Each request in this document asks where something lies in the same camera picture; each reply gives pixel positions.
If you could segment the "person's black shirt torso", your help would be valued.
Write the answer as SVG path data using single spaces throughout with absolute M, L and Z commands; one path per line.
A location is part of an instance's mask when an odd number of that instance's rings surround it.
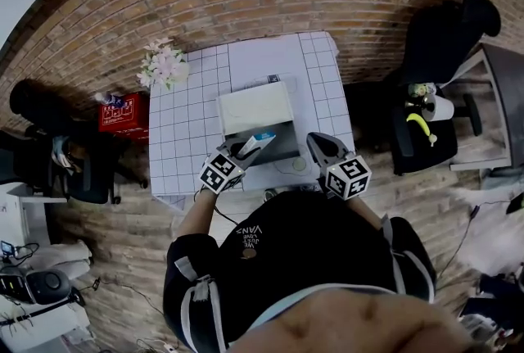
M 409 222 L 376 230 L 343 201 L 282 192 L 222 243 L 208 234 L 176 238 L 167 253 L 163 310 L 196 353 L 224 353 L 273 305 L 323 288 L 433 301 L 436 272 Z

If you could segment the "person's right forearm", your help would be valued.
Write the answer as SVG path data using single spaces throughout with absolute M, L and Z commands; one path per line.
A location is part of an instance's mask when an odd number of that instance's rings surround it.
M 382 228 L 382 219 L 360 198 L 353 197 L 346 205 L 357 215 L 369 222 L 376 230 Z

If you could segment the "red cardboard box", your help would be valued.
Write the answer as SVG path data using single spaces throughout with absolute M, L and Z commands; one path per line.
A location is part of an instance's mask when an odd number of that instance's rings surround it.
M 130 93 L 123 97 L 121 108 L 100 105 L 98 130 L 136 142 L 149 139 L 149 103 L 146 93 Z

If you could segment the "white cup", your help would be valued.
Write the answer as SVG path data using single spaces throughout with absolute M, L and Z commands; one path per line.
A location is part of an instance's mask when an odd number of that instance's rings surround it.
M 425 121 L 450 120 L 454 116 L 454 104 L 436 94 L 428 94 L 424 97 L 422 117 Z

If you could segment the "clear plastic bottle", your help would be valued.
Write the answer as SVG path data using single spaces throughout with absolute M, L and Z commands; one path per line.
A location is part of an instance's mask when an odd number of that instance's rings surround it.
M 111 93 L 96 93 L 95 100 L 103 106 L 112 106 L 115 108 L 122 108 L 124 106 L 124 99 Z

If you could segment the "yellow banana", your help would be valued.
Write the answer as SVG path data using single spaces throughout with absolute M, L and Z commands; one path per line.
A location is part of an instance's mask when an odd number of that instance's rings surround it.
M 424 134 L 427 136 L 427 139 L 428 139 L 431 147 L 434 147 L 434 145 L 435 145 L 435 143 L 437 141 L 437 136 L 431 132 L 427 122 L 423 119 L 423 117 L 421 115 L 416 114 L 416 113 L 411 113 L 411 114 L 409 114 L 407 116 L 406 121 L 407 122 L 414 121 L 415 123 L 417 123 L 418 126 L 424 132 Z

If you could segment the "bag on chair seat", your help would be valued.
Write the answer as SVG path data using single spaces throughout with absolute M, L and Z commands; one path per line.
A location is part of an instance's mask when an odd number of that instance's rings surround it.
M 56 136 L 52 139 L 52 160 L 70 175 L 84 170 L 85 148 L 70 137 Z

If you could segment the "pale flower bouquet vase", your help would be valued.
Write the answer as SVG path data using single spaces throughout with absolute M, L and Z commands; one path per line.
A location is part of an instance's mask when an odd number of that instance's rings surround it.
M 146 88 L 163 86 L 171 90 L 177 83 L 187 80 L 190 66 L 187 55 L 172 44 L 169 38 L 156 39 L 144 48 L 138 82 Z

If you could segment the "person's left forearm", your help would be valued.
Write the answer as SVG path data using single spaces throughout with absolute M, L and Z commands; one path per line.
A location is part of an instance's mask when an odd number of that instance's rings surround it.
M 208 234 L 214 214 L 218 195 L 209 189 L 201 190 L 195 198 L 192 207 L 177 227 L 175 237 L 191 234 Z

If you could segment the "white frame dark desk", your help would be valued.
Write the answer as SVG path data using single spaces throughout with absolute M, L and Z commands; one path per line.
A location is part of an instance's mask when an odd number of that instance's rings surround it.
M 505 145 L 505 153 L 494 159 L 452 162 L 452 171 L 486 170 L 524 165 L 524 55 L 483 43 L 477 52 L 462 63 L 453 82 L 461 79 L 476 66 L 486 68 L 495 93 Z

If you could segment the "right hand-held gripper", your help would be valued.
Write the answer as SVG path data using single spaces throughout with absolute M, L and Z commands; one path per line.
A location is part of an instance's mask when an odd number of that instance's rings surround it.
M 347 201 L 367 190 L 371 170 L 363 157 L 350 152 L 339 138 L 310 132 L 306 144 L 319 167 L 318 183 L 325 194 Z

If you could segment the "white grey storage box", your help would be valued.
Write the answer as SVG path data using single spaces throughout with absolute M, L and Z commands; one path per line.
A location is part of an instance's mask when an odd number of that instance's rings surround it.
M 300 155 L 291 102 L 282 81 L 224 94 L 218 97 L 217 103 L 224 138 L 274 135 L 272 142 L 256 157 L 255 165 Z

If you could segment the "black office chair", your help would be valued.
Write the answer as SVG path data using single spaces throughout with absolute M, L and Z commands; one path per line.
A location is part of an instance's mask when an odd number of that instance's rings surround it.
M 0 185 L 24 183 L 36 192 L 52 192 L 52 144 L 47 139 L 18 138 L 0 130 Z
M 386 108 L 382 114 L 391 121 L 390 147 L 396 175 L 426 170 L 456 156 L 456 118 L 468 118 L 473 133 L 481 134 L 477 105 L 472 95 L 466 93 L 462 106 L 453 103 L 454 116 L 450 120 L 426 121 L 431 132 L 437 136 L 434 147 L 431 147 L 418 124 L 406 121 L 411 113 L 422 116 L 424 103 L 424 97 L 409 96 L 408 86 L 434 83 L 435 94 L 445 98 L 443 85 L 452 79 L 480 38 L 483 35 L 495 37 L 500 30 L 500 14 L 490 0 L 444 1 L 439 5 L 424 7 L 413 15 L 400 68 L 384 81 Z
M 25 138 L 70 137 L 85 148 L 84 170 L 70 175 L 52 160 L 52 186 L 59 178 L 63 195 L 92 204 L 119 204 L 115 195 L 115 176 L 147 188 L 147 179 L 120 163 L 128 144 L 122 138 L 98 130 L 95 119 L 76 115 L 72 106 L 52 91 L 32 80 L 21 80 L 9 97 L 11 111 L 29 121 Z

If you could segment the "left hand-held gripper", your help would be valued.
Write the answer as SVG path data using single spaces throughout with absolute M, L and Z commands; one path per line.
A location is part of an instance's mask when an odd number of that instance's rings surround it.
M 245 146 L 245 140 L 226 140 L 216 147 L 204 161 L 200 183 L 217 195 L 238 184 L 246 173 L 246 166 L 252 165 L 261 152 L 260 147 L 248 152 Z M 238 157 L 245 157 L 245 165 Z

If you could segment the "black round device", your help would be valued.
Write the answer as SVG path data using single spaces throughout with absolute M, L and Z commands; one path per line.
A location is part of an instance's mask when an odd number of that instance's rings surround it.
M 62 301 L 71 292 L 69 278 L 58 269 L 31 271 L 25 275 L 25 283 L 32 302 L 39 305 Z

